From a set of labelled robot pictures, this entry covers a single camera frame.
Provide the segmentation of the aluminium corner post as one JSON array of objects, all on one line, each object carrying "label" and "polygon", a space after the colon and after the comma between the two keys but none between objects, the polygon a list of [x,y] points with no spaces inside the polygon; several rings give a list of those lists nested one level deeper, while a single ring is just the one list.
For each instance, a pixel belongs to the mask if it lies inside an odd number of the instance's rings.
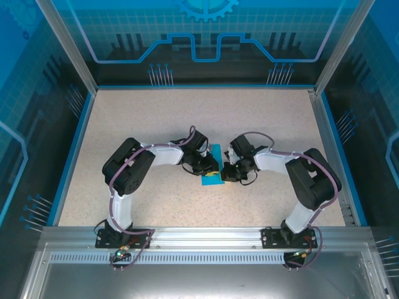
[{"label": "aluminium corner post", "polygon": [[322,92],[325,90],[327,84],[330,82],[330,79],[337,70],[339,63],[341,63],[347,49],[353,42],[358,30],[363,24],[365,18],[368,16],[374,2],[375,0],[359,0],[357,7],[355,8],[337,42],[337,45],[316,82],[314,92],[315,96],[320,97]]},{"label": "aluminium corner post", "polygon": [[53,2],[51,0],[35,0],[35,2],[72,62],[74,69],[82,79],[85,87],[93,96],[96,96],[98,86]]}]

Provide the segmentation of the blue paper sheet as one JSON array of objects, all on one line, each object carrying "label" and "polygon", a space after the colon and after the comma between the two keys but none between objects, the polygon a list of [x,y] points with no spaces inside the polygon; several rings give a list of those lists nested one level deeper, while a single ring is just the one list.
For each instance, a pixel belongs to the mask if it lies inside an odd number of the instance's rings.
[{"label": "blue paper sheet", "polygon": [[[213,158],[218,162],[219,171],[221,171],[223,168],[221,145],[211,144],[210,153],[213,155]],[[212,176],[202,176],[201,183],[203,186],[215,186],[215,185],[224,184],[224,181],[221,180],[221,173],[218,173]]]}]

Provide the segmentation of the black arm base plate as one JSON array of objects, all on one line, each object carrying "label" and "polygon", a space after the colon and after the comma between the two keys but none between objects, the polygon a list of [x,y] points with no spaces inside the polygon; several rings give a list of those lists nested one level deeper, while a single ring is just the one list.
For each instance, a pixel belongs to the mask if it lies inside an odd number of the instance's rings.
[{"label": "black arm base plate", "polygon": [[97,249],[119,249],[128,245],[131,249],[140,249],[149,238],[149,233],[131,235],[111,229],[100,229],[97,232],[95,247]]},{"label": "black arm base plate", "polygon": [[299,234],[289,230],[266,227],[261,230],[263,249],[316,249],[318,247],[314,229],[305,229]]}]

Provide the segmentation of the grooved aluminium table rail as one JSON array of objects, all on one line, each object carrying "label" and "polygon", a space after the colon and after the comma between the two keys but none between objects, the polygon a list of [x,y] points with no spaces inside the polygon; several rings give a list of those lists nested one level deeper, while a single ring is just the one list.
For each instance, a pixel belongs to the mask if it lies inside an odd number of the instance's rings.
[{"label": "grooved aluminium table rail", "polygon": [[352,192],[347,181],[344,166],[340,159],[337,141],[334,136],[333,126],[330,123],[326,107],[322,98],[316,95],[314,89],[308,89],[310,102],[314,111],[315,120],[324,146],[326,160],[339,177],[342,189],[339,193],[339,205],[346,226],[358,226],[358,216],[355,210]]}]

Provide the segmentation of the blue circuit print panel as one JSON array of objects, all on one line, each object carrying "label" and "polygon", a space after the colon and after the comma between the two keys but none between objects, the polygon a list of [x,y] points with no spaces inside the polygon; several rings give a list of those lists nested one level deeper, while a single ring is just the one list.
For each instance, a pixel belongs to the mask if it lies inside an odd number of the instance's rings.
[{"label": "blue circuit print panel", "polygon": [[36,0],[0,0],[0,299],[19,299],[89,96]]},{"label": "blue circuit print panel", "polygon": [[[344,29],[359,0],[344,0]],[[399,0],[375,0],[323,97],[339,136],[358,222],[399,299]]]}]

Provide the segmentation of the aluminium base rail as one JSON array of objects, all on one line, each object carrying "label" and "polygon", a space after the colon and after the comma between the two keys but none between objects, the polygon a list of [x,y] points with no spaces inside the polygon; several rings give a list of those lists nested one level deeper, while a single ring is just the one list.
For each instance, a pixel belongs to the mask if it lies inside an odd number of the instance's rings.
[{"label": "aluminium base rail", "polygon": [[[157,227],[151,251],[260,251],[259,227]],[[323,252],[375,250],[369,227],[321,227]],[[45,227],[37,249],[40,251],[93,251],[92,227]]]}]

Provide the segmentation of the metal tray sheet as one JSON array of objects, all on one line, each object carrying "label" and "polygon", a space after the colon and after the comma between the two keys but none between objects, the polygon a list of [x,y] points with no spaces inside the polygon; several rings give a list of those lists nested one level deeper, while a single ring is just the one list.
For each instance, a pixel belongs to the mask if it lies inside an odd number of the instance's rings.
[{"label": "metal tray sheet", "polygon": [[298,265],[53,264],[39,251],[18,299],[397,299],[378,255],[322,252]]}]

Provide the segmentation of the gear print enclosure panel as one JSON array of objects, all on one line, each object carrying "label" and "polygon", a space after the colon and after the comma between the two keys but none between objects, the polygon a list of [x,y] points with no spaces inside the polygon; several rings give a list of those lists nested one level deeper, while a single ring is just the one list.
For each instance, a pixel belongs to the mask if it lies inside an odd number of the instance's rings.
[{"label": "gear print enclosure panel", "polygon": [[52,0],[100,86],[313,85],[351,0]]}]

